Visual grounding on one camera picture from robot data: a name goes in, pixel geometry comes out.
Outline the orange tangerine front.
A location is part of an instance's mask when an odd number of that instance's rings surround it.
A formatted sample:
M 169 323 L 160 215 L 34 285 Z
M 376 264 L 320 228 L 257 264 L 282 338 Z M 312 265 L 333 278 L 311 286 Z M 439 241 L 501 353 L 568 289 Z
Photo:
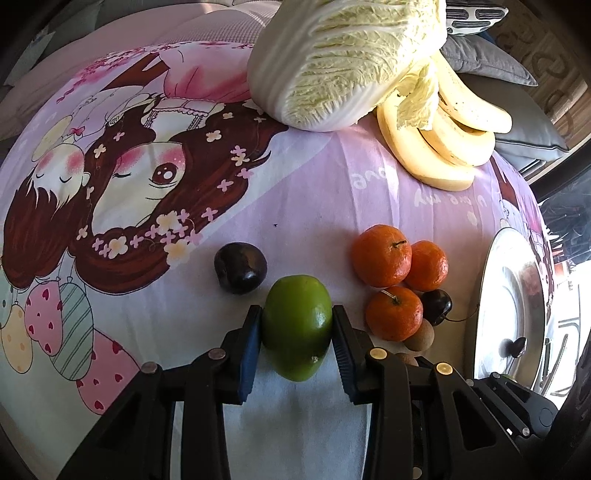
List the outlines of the orange tangerine front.
M 393 286 L 370 297 L 365 321 L 370 331 L 382 340 L 403 342 L 421 327 L 423 304 L 412 290 Z

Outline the orange tangerine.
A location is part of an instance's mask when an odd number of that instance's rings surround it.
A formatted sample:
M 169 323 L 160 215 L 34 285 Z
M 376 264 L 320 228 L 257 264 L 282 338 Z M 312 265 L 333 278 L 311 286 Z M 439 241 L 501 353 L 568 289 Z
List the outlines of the orange tangerine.
M 403 342 L 421 327 L 423 304 L 412 290 L 393 286 L 370 297 L 365 321 L 370 331 L 382 340 Z
M 404 282 L 413 290 L 437 290 L 446 280 L 449 262 L 444 250 L 436 243 L 421 240 L 412 245 L 412 263 Z

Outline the green apple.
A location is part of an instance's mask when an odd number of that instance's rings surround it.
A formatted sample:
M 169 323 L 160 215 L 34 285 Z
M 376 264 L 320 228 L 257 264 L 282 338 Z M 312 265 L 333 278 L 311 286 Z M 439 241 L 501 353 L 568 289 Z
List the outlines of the green apple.
M 310 275 L 280 278 L 263 307 L 263 346 L 274 370 L 294 382 L 307 381 L 331 344 L 332 299 Z

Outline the brown longan fruit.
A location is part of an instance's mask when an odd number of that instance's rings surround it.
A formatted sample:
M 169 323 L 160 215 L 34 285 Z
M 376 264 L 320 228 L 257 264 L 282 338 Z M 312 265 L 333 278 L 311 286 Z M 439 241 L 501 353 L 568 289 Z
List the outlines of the brown longan fruit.
M 423 352 L 431 348 L 435 340 L 435 329 L 428 320 L 423 320 L 419 329 L 404 341 L 411 351 Z

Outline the tangerine with stem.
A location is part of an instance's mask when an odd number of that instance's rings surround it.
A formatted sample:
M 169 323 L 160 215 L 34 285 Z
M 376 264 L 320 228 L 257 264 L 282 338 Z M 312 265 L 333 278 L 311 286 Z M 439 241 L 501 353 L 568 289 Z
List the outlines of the tangerine with stem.
M 353 271 L 365 284 L 389 288 L 409 274 L 412 247 L 399 229 L 377 224 L 356 237 L 349 258 Z

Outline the dark plum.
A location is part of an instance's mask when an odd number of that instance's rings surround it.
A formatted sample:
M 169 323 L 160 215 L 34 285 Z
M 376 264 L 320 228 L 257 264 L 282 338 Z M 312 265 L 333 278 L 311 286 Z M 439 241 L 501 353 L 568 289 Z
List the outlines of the dark plum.
M 213 265 L 219 285 L 231 294 L 248 294 L 266 279 L 266 257 L 249 243 L 225 244 L 215 253 Z

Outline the silver metal plate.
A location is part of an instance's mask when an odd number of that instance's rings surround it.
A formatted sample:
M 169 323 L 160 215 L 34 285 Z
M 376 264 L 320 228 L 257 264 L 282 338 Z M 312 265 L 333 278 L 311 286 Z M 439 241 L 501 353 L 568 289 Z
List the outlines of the silver metal plate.
M 487 378 L 507 375 L 533 389 L 542 363 L 546 338 L 546 305 L 534 252 L 517 230 L 505 227 L 495 235 L 473 302 L 475 316 L 467 321 L 465 374 Z M 527 338 L 517 359 L 507 356 L 509 340 Z

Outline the pink cartoon tablecloth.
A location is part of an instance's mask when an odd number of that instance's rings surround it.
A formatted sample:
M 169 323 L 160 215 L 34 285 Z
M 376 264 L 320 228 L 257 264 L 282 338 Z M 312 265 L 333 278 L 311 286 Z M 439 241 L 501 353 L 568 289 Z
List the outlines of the pink cartoon tablecloth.
M 77 73 L 1 167 L 1 424 L 25 465 L 54 479 L 142 364 L 192 361 L 311 275 L 356 327 L 372 291 L 349 249 L 370 226 L 438 244 L 456 318 L 490 244 L 518 230 L 553 288 L 535 197 L 499 154 L 447 193 L 410 176 L 377 120 L 311 133 L 250 100 L 246 43 L 180 42 L 110 54 Z M 213 260 L 245 242 L 263 283 L 224 291 Z

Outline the yellow banana bottom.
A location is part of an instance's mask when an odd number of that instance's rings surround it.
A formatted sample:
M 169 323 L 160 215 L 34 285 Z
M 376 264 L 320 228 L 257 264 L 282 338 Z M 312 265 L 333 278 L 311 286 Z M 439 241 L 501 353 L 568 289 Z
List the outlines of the yellow banana bottom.
M 408 174 L 433 188 L 460 192 L 475 180 L 475 169 L 446 161 L 422 137 L 417 128 L 399 128 L 398 107 L 402 99 L 391 94 L 377 107 L 381 133 L 396 159 Z

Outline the yellow banana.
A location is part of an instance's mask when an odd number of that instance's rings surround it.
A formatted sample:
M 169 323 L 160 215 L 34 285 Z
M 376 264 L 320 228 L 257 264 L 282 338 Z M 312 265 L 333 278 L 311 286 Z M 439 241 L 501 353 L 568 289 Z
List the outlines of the yellow banana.
M 475 169 L 446 161 L 422 137 L 417 128 L 399 128 L 398 107 L 402 99 L 391 94 L 377 107 L 381 133 L 396 159 L 408 174 L 433 188 L 460 192 L 475 180 Z
M 442 108 L 456 121 L 476 130 L 509 133 L 511 115 L 476 95 L 456 74 L 441 53 L 432 56 L 437 69 Z
M 441 106 L 431 130 L 420 130 L 427 143 L 446 161 L 479 167 L 487 163 L 495 147 L 493 132 L 476 130 L 454 120 Z

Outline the yellow banana middle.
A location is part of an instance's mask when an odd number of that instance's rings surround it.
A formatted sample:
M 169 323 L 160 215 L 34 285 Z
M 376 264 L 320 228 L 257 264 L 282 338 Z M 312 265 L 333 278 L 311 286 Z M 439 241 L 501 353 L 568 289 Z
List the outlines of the yellow banana middle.
M 420 130 L 427 143 L 446 161 L 479 167 L 487 163 L 495 147 L 493 132 L 476 130 L 454 120 L 441 106 L 431 130 Z

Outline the yellow banana top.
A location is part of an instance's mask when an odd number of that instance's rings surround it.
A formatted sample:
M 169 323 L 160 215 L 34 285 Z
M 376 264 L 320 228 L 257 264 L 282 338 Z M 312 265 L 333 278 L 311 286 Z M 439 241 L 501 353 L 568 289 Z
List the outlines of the yellow banana top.
M 476 130 L 509 133 L 511 115 L 476 95 L 456 74 L 441 53 L 432 56 L 437 69 L 442 108 L 456 121 Z

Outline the grey sofa seat cushion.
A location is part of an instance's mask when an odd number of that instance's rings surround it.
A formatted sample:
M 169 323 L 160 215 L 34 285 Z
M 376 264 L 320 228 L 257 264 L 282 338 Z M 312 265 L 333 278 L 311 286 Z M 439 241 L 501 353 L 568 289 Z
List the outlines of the grey sofa seat cushion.
M 568 154 L 564 138 L 520 85 L 470 74 L 460 78 L 479 97 L 512 116 L 512 130 L 496 134 L 495 150 L 516 170 L 523 172 Z

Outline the napa cabbage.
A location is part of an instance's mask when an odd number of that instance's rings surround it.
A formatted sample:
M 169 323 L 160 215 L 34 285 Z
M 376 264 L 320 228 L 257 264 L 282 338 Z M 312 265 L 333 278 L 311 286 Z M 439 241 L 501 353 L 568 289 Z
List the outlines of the napa cabbage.
M 249 56 L 250 96 L 305 131 L 352 126 L 387 99 L 396 127 L 430 129 L 447 36 L 443 1 L 283 1 Z

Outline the black white patterned pillow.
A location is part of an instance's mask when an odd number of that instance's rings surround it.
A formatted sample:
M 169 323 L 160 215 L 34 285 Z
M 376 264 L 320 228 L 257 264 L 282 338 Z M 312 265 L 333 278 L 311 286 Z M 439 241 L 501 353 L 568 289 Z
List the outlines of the black white patterned pillow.
M 487 0 L 455 0 L 446 2 L 446 26 L 449 35 L 480 34 L 501 22 L 509 9 Z

